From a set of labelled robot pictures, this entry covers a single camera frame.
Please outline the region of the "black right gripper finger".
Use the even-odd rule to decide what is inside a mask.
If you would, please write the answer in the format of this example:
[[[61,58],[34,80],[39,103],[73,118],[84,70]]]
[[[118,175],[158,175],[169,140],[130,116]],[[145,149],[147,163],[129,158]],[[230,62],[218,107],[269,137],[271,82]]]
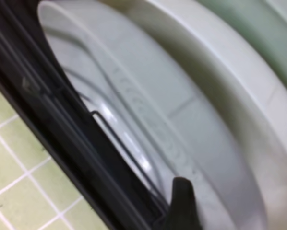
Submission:
[[[191,181],[184,177],[174,178],[171,203],[161,229],[201,230],[202,228]]]

